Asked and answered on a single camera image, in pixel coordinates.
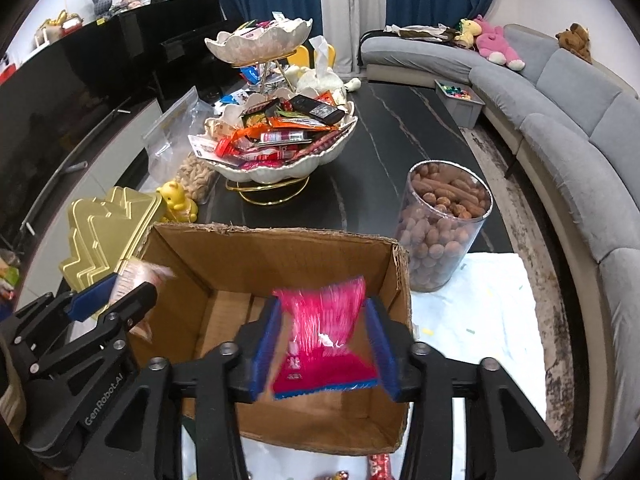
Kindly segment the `beige pink snack packet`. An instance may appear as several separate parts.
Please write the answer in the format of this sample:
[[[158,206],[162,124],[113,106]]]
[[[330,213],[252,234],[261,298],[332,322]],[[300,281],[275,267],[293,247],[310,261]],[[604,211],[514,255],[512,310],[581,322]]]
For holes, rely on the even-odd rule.
[[[133,258],[117,274],[108,298],[108,310],[116,312],[127,330],[152,341],[151,318],[163,286],[176,274],[168,266]]]

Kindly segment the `red twisted wrapper candy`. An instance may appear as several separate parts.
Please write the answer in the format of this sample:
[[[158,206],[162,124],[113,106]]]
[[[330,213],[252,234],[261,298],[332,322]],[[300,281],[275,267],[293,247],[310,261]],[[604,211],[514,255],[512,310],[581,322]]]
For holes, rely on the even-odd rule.
[[[326,477],[326,480],[348,480],[349,473],[346,470],[339,470]]]

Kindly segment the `brown cardboard box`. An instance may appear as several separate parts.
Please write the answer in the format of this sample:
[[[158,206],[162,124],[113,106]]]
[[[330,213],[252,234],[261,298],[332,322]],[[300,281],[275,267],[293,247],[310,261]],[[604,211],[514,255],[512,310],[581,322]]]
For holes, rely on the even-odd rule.
[[[156,356],[193,361],[258,318],[277,288],[317,289],[362,276],[390,317],[411,323],[408,256],[397,240],[341,231],[247,229],[224,224],[157,223],[142,260],[167,266],[150,315],[151,337],[132,336],[139,365]],[[393,453],[408,408],[380,387],[275,399],[265,391],[238,407],[243,437],[333,455]]]

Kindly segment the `red snack packet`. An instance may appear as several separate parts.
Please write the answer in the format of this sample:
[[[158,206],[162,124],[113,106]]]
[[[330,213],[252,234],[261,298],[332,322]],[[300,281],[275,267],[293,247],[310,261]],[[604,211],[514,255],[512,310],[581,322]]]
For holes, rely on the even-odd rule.
[[[380,453],[368,456],[369,480],[394,480],[390,454]]]

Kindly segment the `gold lid candy jar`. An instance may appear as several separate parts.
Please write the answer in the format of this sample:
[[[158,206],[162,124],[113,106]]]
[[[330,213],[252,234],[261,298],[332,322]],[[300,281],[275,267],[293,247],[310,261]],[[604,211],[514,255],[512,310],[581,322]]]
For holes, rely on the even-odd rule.
[[[70,256],[60,263],[70,289],[81,292],[122,270],[165,211],[157,192],[121,186],[114,186],[103,197],[74,200],[67,209]]]

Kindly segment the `clear jar of nuts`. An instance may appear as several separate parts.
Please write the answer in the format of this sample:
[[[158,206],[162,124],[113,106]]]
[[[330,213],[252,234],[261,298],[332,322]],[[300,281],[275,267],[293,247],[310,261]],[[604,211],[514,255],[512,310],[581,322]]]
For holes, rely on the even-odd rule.
[[[410,169],[396,238],[409,254],[413,290],[434,292],[450,280],[493,206],[486,183],[455,162],[424,160]]]

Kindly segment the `plastic bag of peanuts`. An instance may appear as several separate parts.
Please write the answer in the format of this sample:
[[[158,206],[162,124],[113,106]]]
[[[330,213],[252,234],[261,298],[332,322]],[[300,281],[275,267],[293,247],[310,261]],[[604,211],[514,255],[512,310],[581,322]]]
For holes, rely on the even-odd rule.
[[[204,136],[205,121],[213,114],[214,108],[192,87],[142,136],[150,177],[158,184],[176,181],[199,205],[208,199],[215,169],[195,155],[189,136]]]

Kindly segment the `black television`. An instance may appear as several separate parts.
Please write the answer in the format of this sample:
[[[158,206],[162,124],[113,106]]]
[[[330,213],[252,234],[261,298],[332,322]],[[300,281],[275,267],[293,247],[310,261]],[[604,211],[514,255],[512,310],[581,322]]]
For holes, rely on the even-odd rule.
[[[1,85],[1,234],[14,237],[63,160],[116,108],[152,96],[160,25],[142,11],[45,48]]]

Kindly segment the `two tier snack stand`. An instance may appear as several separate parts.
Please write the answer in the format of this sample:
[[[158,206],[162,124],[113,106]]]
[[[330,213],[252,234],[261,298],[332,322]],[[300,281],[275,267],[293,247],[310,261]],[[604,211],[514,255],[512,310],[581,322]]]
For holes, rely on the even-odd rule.
[[[361,81],[334,72],[334,49],[312,34],[313,24],[276,12],[205,41],[246,85],[216,104],[203,133],[190,136],[191,152],[247,202],[282,186],[301,191],[355,131],[358,117],[348,96]]]

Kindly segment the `grey bin with toys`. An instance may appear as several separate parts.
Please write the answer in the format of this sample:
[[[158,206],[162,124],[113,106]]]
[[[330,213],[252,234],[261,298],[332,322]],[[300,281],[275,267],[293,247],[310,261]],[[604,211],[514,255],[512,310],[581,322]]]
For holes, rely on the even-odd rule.
[[[475,127],[485,102],[472,88],[457,82],[436,79],[435,91],[458,127]]]

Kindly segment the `grey curved sofa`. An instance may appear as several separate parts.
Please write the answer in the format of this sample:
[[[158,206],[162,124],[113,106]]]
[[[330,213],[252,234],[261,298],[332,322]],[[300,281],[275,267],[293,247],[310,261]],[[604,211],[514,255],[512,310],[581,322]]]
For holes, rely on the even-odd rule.
[[[580,473],[601,479],[639,429],[639,100],[550,36],[518,24],[503,33],[524,61],[518,72],[393,32],[365,34],[358,61],[378,81],[472,87],[532,182],[582,311],[589,412]]]

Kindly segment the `grey bunny plush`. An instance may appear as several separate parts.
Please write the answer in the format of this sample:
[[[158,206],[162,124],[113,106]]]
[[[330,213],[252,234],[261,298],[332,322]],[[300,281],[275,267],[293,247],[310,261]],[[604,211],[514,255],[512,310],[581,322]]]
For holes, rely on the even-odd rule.
[[[91,0],[93,3],[94,16],[98,20],[99,18],[106,18],[111,13],[113,6],[113,0]]]

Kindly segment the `pink plush toy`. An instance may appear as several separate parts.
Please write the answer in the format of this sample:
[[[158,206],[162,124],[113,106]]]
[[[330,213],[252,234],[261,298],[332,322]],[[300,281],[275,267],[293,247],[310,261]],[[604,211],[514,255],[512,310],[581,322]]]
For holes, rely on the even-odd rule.
[[[510,46],[501,26],[492,26],[480,14],[474,18],[474,22],[480,26],[480,34],[475,38],[475,44],[483,58],[496,65],[506,66],[514,72],[524,70],[525,62]]]

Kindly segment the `yellow plush toy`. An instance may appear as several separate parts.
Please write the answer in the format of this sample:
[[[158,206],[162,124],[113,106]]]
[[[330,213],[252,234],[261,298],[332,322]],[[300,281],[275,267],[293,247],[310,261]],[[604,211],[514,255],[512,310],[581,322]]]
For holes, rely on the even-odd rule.
[[[457,27],[457,35],[454,36],[454,44],[460,48],[473,49],[475,38],[482,32],[482,26],[476,21],[462,18]]]

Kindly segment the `brown teddy bear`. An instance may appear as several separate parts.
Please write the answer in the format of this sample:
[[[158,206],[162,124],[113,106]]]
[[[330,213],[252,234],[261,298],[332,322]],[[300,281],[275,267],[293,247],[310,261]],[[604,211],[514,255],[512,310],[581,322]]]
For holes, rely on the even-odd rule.
[[[578,56],[586,63],[592,63],[589,32],[581,24],[573,23],[569,28],[555,35],[559,47]]]

